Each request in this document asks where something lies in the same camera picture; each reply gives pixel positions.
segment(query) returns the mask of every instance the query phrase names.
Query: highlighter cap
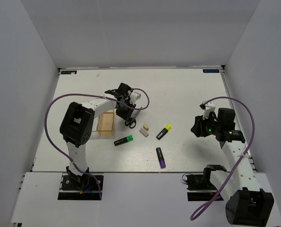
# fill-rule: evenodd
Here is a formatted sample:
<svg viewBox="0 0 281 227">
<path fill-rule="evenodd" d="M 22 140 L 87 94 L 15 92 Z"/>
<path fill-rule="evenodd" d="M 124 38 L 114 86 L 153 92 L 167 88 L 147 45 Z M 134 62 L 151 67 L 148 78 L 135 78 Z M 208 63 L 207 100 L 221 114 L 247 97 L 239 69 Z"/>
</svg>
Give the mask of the highlighter cap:
<svg viewBox="0 0 281 227">
<path fill-rule="evenodd" d="M 172 129 L 172 126 L 169 124 L 165 127 L 165 129 L 167 129 L 168 131 L 170 131 L 170 129 Z"/>
</svg>

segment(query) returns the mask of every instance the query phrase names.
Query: wooden block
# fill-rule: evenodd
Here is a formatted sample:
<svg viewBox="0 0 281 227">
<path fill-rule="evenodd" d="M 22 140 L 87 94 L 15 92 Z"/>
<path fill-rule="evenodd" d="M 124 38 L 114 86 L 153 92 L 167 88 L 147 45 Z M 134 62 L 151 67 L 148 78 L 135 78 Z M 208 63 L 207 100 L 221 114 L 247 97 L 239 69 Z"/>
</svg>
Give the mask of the wooden block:
<svg viewBox="0 0 281 227">
<path fill-rule="evenodd" d="M 148 127 L 146 124 L 143 125 L 143 128 L 144 128 L 146 131 L 149 130 L 149 127 Z"/>
<path fill-rule="evenodd" d="M 101 136 L 113 136 L 114 110 L 107 111 L 99 116 L 97 131 Z"/>
</svg>

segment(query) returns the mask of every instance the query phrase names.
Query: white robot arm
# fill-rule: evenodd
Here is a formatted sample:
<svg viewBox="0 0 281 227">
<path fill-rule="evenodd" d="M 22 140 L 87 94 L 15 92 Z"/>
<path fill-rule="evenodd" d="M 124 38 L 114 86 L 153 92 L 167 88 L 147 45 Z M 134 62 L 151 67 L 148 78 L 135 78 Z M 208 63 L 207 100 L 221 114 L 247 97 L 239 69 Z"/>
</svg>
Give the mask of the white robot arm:
<svg viewBox="0 0 281 227">
<path fill-rule="evenodd" d="M 115 96 L 120 103 L 107 98 L 98 98 L 82 104 L 73 102 L 69 105 L 61 123 L 60 132 L 66 141 L 69 156 L 73 160 L 66 168 L 67 174 L 79 188 L 88 184 L 88 176 L 82 172 L 89 173 L 86 163 L 86 143 L 91 136 L 94 119 L 116 108 L 116 114 L 129 121 L 133 110 L 127 106 L 135 108 L 135 102 L 141 96 L 124 83 L 121 83 L 118 89 L 108 90 L 105 93 Z"/>
</svg>

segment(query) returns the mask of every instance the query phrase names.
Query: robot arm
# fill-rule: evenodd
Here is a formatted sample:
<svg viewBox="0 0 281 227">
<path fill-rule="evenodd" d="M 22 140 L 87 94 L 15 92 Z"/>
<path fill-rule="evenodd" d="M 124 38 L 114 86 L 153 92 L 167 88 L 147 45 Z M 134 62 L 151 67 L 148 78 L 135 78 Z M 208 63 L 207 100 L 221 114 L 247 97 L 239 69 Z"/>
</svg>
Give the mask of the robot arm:
<svg viewBox="0 0 281 227">
<path fill-rule="evenodd" d="M 69 156 L 82 172 L 89 173 L 86 163 L 86 143 L 91 136 L 94 119 L 115 108 L 118 116 L 124 120 L 130 119 L 133 110 L 127 108 L 127 106 L 134 108 L 135 102 L 141 96 L 124 83 L 121 83 L 118 89 L 108 90 L 105 93 L 115 96 L 118 101 L 125 105 L 106 98 L 98 98 L 82 104 L 72 102 L 61 123 L 60 133 L 66 141 Z M 88 176 L 78 171 L 72 162 L 66 167 L 66 171 L 79 188 L 87 186 Z"/>
<path fill-rule="evenodd" d="M 233 180 L 230 179 L 220 192 L 224 201 L 227 202 L 228 222 L 234 225 L 266 226 L 274 198 L 271 193 L 264 192 L 254 176 L 248 156 L 244 155 L 245 138 L 241 131 L 235 130 L 235 111 L 220 108 L 216 117 L 213 103 L 201 105 L 201 108 L 205 110 L 205 113 L 195 117 L 191 132 L 197 137 L 214 135 L 220 142 L 220 147 L 231 169 L 242 157 L 233 173 Z M 212 183 L 219 189 L 228 174 L 223 166 L 207 165 L 202 182 Z"/>
</svg>

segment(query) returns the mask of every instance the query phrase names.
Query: white wall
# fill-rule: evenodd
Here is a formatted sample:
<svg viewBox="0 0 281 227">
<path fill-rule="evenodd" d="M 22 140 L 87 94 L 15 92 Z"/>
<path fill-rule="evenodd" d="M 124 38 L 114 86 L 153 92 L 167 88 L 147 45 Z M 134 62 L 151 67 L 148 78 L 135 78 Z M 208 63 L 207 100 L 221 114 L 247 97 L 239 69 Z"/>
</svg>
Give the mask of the white wall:
<svg viewBox="0 0 281 227">
<path fill-rule="evenodd" d="M 262 0 L 226 66 L 233 97 L 252 110 L 256 132 L 251 152 L 266 172 L 281 212 L 281 1 Z M 249 138 L 250 118 L 237 113 Z"/>
<path fill-rule="evenodd" d="M 225 64 L 259 0 L 22 0 L 55 64 Z"/>
<path fill-rule="evenodd" d="M 0 227 L 33 162 L 57 69 L 19 0 L 0 0 Z"/>
</svg>

